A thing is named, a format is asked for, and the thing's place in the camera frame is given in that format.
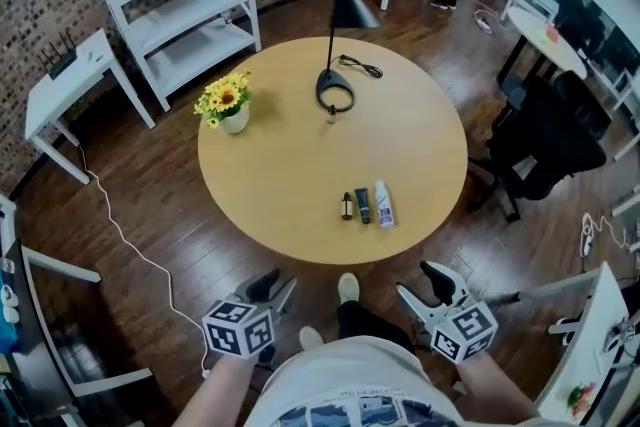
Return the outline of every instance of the lamp cord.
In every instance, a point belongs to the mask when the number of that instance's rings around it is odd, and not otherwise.
[[[333,64],[334,61],[336,61],[337,59],[340,60],[339,62],[343,66],[352,66],[354,68],[357,68],[357,67],[362,68],[362,71],[364,71],[367,75],[373,77],[374,79],[379,79],[383,75],[382,70],[377,66],[373,66],[372,64],[361,63],[357,59],[354,59],[353,57],[350,57],[344,54],[334,57],[333,60],[331,61],[331,64]]]

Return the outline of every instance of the white shirt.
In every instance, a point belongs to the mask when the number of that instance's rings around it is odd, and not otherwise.
[[[247,427],[470,427],[420,360],[381,338],[358,336],[303,351],[269,379]],[[562,427],[541,418],[522,427]]]

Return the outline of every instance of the chair base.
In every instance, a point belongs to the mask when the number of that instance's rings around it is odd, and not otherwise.
[[[469,205],[469,211],[476,212],[480,210],[480,208],[482,208],[482,206],[489,200],[489,198],[493,196],[493,194],[498,190],[498,187],[499,187],[507,193],[507,197],[509,198],[509,203],[511,203],[511,207],[513,208],[513,212],[506,215],[507,222],[514,223],[516,221],[519,221],[521,217],[520,217],[520,210],[518,209],[518,204],[516,203],[516,198],[513,196],[513,194],[509,192],[509,189],[504,183],[504,180],[499,175],[497,175],[496,172],[494,171],[491,160],[489,159],[479,160],[479,159],[474,159],[472,157],[469,157],[469,162],[471,162],[472,164],[475,164],[481,169],[484,169],[487,173],[490,173],[494,178],[491,185],[489,185],[489,187],[482,194],[482,197],[480,198],[480,200]]]

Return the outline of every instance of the floor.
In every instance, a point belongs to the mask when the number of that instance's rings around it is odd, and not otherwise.
[[[379,3],[368,1],[374,8]],[[264,47],[326,35],[330,2],[298,0],[261,16]],[[484,6],[501,9],[503,5],[504,0],[460,0],[457,11],[445,12],[433,9],[426,0],[390,0],[388,12],[375,9],[381,29],[341,35],[385,46],[427,71],[460,113],[470,154],[479,156],[490,135],[491,121],[505,101],[495,76],[518,36],[510,27],[488,36],[475,25],[473,14]],[[515,71],[526,73],[534,59],[533,51],[528,50]],[[228,63],[216,75],[240,61]],[[393,285],[402,281],[428,292],[418,267],[422,259],[450,265],[468,279],[479,297],[575,275],[581,270],[582,214],[608,215],[611,203],[640,181],[639,159],[632,152],[621,162],[610,161],[597,171],[565,179],[544,201],[521,202],[523,220],[507,224],[501,209],[504,201],[493,199],[480,211],[468,212],[470,201],[483,187],[481,180],[468,175],[447,221],[410,250],[359,266],[304,263],[275,254],[244,235],[209,195],[197,159],[199,121],[192,114],[204,83],[183,88],[171,99],[172,110],[166,114],[149,99],[146,104],[158,123],[154,130],[146,128],[118,91],[98,101],[73,128],[90,168],[111,195],[114,217],[131,242],[172,272],[176,307],[187,315],[199,319],[214,301],[259,271],[279,266],[298,277],[294,307],[280,331],[278,362],[298,351],[297,331],[305,324],[318,328],[327,339],[335,336],[336,283],[344,271],[360,278],[365,305],[407,329],[410,319],[398,304]],[[608,154],[613,155],[628,137],[626,123],[616,115],[603,141]],[[78,154],[67,143],[62,151],[78,161]],[[163,411],[152,415],[152,420],[146,416],[148,425],[170,424],[201,383],[203,347],[200,332],[168,309],[165,275],[121,242],[108,223],[106,204],[95,181],[82,187],[47,161],[24,188],[18,207],[19,233],[25,245],[94,269],[103,277],[100,309],[111,319],[103,324],[109,329],[102,330],[104,336],[67,347],[68,361],[82,367],[85,377],[113,372],[105,363],[109,359],[121,367],[149,366],[155,374],[157,395],[164,397],[164,409],[152,399],[138,400],[137,406],[148,408],[147,413]],[[632,258],[615,248],[608,234],[596,239],[585,267],[595,268],[604,260],[618,277],[634,274]],[[102,323],[103,315],[79,313],[91,301],[82,299],[86,290],[80,290],[78,284],[49,274],[36,277],[42,296],[48,298],[44,301],[47,317],[56,326],[69,317],[82,318],[85,328]],[[70,304],[76,304],[75,315],[68,315]],[[575,313],[579,304],[580,298],[568,297],[563,302],[522,303],[496,312],[500,331],[490,352],[530,397],[541,391],[561,355],[557,341],[546,335],[546,325]],[[59,333],[72,331],[59,329]],[[58,339],[64,345],[65,337]],[[106,345],[112,356],[115,344],[125,349],[118,351],[117,358],[98,357],[94,342]],[[434,383],[448,390],[454,369],[433,355],[421,358]],[[208,364],[213,361],[214,356],[209,356]],[[254,385],[259,388],[266,377],[256,371]],[[249,391],[245,414],[256,398]]]

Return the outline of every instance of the white vase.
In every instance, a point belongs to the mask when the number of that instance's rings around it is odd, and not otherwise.
[[[220,127],[227,134],[237,134],[242,132],[249,123],[249,105],[241,107],[233,116],[220,121]]]

